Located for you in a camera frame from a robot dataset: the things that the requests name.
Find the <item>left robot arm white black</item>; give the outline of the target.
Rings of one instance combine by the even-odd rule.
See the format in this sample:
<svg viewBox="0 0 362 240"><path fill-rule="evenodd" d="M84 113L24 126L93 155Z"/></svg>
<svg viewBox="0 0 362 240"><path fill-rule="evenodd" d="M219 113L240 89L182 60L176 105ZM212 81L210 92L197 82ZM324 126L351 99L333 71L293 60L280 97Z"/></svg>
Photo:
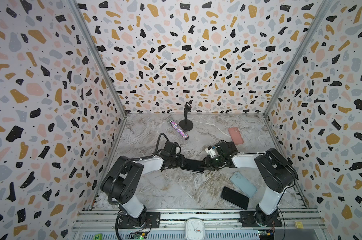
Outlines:
<svg viewBox="0 0 362 240"><path fill-rule="evenodd" d="M117 206L133 219L143 218L146 207L135 195L141 176L184 166L185 157L180 152L178 143L167 141L153 155L141 158L119 157L100 185L101 191L107 195L108 203Z"/></svg>

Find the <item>black phone case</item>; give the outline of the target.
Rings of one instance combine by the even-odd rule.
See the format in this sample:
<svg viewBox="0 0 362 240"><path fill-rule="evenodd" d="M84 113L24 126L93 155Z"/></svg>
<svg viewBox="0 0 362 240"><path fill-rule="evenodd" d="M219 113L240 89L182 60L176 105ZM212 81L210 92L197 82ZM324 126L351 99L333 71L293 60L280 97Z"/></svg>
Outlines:
<svg viewBox="0 0 362 240"><path fill-rule="evenodd" d="M202 161L185 159L185 163L181 169L184 171L203 174L205 169L203 168L202 163Z"/></svg>

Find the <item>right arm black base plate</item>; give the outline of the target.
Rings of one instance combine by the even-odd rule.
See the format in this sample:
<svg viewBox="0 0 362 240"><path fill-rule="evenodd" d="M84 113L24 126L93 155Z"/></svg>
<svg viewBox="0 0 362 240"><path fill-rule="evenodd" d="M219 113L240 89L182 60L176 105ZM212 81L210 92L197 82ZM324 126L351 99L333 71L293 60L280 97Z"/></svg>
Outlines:
<svg viewBox="0 0 362 240"><path fill-rule="evenodd" d="M283 226L278 210L271 215L266 215L263 211L241 211L239 222L244 228Z"/></svg>

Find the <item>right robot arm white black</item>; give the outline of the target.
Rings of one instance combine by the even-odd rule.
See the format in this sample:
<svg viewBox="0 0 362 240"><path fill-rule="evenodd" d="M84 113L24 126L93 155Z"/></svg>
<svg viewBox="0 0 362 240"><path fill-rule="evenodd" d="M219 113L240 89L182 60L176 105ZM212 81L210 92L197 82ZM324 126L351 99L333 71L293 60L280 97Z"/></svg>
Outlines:
<svg viewBox="0 0 362 240"><path fill-rule="evenodd" d="M218 171L222 168L251 168L260 172L267 188L257 205L259 216L271 216L278 209L280 200L288 188L298 179L296 170L279 151L270 148L264 152L241 153L233 142L220 141L206 148L208 154L201 167Z"/></svg>

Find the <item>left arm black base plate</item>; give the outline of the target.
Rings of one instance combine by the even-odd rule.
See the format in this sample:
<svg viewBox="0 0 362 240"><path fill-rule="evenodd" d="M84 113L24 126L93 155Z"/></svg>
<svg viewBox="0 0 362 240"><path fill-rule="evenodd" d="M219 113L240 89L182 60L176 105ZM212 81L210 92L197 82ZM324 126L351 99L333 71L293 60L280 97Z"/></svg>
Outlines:
<svg viewBox="0 0 362 240"><path fill-rule="evenodd" d="M119 229L158 229L161 212L142 212L138 218L130 215L121 215L118 221Z"/></svg>

